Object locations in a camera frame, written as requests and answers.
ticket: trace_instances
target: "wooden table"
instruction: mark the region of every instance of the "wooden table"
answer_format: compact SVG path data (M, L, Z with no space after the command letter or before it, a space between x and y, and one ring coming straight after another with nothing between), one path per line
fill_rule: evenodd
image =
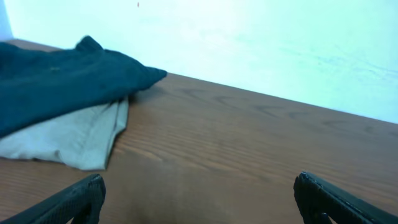
M302 223L302 170L398 215L398 125L169 74L131 99L100 223ZM1 159L0 220L89 174Z

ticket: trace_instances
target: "dark teal cloth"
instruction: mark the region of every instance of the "dark teal cloth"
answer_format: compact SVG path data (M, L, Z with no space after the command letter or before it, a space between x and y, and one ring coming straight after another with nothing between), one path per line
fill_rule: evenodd
M74 49L50 53L0 43L0 138L148 89L166 74L104 50L89 36Z

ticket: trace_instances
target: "wood grain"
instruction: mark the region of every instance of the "wood grain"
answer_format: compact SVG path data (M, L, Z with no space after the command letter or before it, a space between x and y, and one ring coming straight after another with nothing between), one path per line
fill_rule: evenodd
M397 149L396 124L170 74L131 98L100 223L302 223L302 170L398 215ZM0 220L90 173L0 159Z

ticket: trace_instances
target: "folded fabric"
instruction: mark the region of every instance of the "folded fabric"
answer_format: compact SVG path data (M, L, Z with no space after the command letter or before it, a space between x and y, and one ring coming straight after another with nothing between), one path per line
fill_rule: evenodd
M0 43L0 138L46 119L120 100L166 74L104 50L91 37L72 50L50 53Z
M113 141L127 123L128 100L92 106L0 139L0 156L42 159L81 170L106 168Z

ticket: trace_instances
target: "gray cloth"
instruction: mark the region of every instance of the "gray cloth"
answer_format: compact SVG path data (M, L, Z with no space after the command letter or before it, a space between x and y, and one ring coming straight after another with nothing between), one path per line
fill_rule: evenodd
M103 170L115 136L126 128L128 107L125 97L33 124L1 138L0 157Z

